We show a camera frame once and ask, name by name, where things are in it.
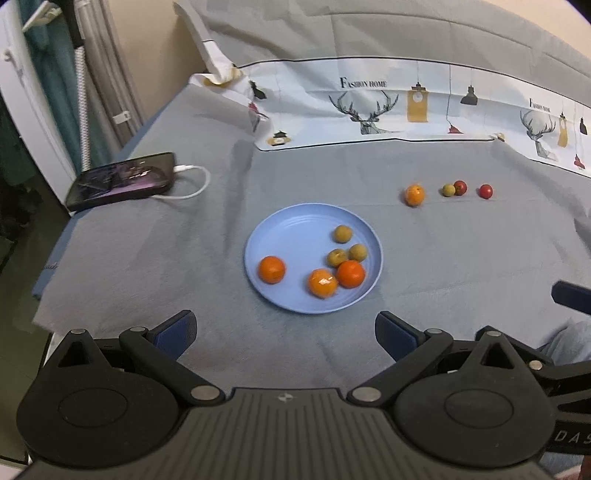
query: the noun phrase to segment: wall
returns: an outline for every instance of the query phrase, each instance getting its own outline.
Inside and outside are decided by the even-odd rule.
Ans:
[[[173,0],[107,0],[122,54],[147,118],[205,65]]]
[[[591,26],[567,0],[488,1],[538,24],[591,58]],[[173,11],[173,0],[108,2],[123,55],[145,112],[151,116],[192,73],[203,71],[203,62]]]

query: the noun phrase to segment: vacuum cleaner pole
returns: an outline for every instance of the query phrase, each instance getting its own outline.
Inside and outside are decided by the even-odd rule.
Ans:
[[[76,65],[76,86],[78,92],[78,122],[80,124],[80,153],[82,171],[90,168],[90,138],[88,134],[88,103],[86,98],[86,60],[84,40],[78,28],[74,0],[53,0],[66,19],[70,38],[74,45],[74,62]]]

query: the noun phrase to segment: red cherry tomato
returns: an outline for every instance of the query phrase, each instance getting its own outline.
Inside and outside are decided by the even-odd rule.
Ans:
[[[456,188],[456,195],[458,196],[464,195],[468,191],[468,185],[466,185],[465,181],[458,180],[453,186]]]
[[[480,195],[481,198],[488,200],[492,197],[492,187],[489,184],[485,183],[478,189],[478,195]]]

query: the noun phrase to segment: teal curtain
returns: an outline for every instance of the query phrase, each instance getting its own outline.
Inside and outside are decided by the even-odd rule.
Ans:
[[[19,0],[25,22],[43,0]],[[47,97],[51,113],[74,167],[81,171],[80,129],[74,48],[63,15],[48,25],[32,27],[25,33],[37,76]],[[111,162],[111,155],[96,115],[89,105],[90,158],[92,166]]]

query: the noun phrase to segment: blue plate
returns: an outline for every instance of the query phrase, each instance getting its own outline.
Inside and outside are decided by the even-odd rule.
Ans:
[[[353,229],[353,238],[346,244],[332,240],[339,225]],[[357,288],[339,287],[327,299],[313,296],[307,287],[310,273],[316,268],[334,271],[327,266],[326,255],[354,244],[368,248],[362,263],[363,283]],[[257,273],[259,262],[269,255],[281,258],[287,267],[285,277],[275,285],[263,282]],[[372,228],[354,213],[324,203],[301,203],[273,213],[253,230],[244,251],[246,276],[255,289],[275,305],[299,313],[336,312],[356,303],[378,282],[383,263],[382,245]]]

